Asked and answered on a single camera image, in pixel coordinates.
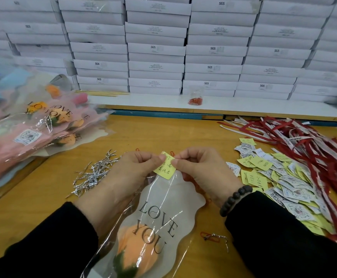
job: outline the pile of silver twist ties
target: pile of silver twist ties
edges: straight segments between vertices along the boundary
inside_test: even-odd
[[[111,150],[112,149],[107,152],[104,159],[93,164],[90,169],[89,166],[91,162],[88,163],[88,165],[81,172],[75,172],[78,173],[78,175],[73,182],[74,191],[69,194],[67,198],[72,194],[77,195],[78,197],[81,196],[85,191],[95,187],[102,180],[102,178],[107,175],[107,173],[110,171],[110,166],[119,160],[119,157],[111,159],[111,157],[116,156],[116,152],[111,152]],[[85,181],[77,184],[78,181],[84,179]]]

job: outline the person's right hand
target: person's right hand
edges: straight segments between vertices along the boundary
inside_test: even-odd
[[[189,147],[175,155],[171,164],[192,176],[219,208],[243,186],[216,149],[211,147]]]

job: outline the wooden table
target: wooden table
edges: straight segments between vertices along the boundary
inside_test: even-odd
[[[239,155],[233,148],[243,137],[222,129],[216,121],[206,120],[112,115],[107,127],[115,134],[50,157],[0,199],[0,257],[8,246],[21,240],[64,203],[72,192],[74,171],[82,170],[90,161],[101,160],[109,149],[117,150],[117,154],[136,148],[178,153],[189,146],[212,146],[225,161],[236,163]],[[317,129],[328,137],[337,137],[336,128]],[[269,145],[257,144],[265,152],[272,152]],[[331,197],[337,202],[335,193]],[[179,244],[177,264],[185,253],[181,266],[167,277],[175,272],[175,277],[252,277],[230,242],[227,253],[224,241],[204,241],[201,232],[225,235],[231,240],[218,208],[212,203],[201,208],[193,231]]]

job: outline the white shelf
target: white shelf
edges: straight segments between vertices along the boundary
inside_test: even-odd
[[[337,108],[322,102],[248,97],[203,97],[201,106],[188,104],[189,96],[129,94],[117,97],[89,96],[88,103],[114,109],[272,116],[280,118],[337,121]]]

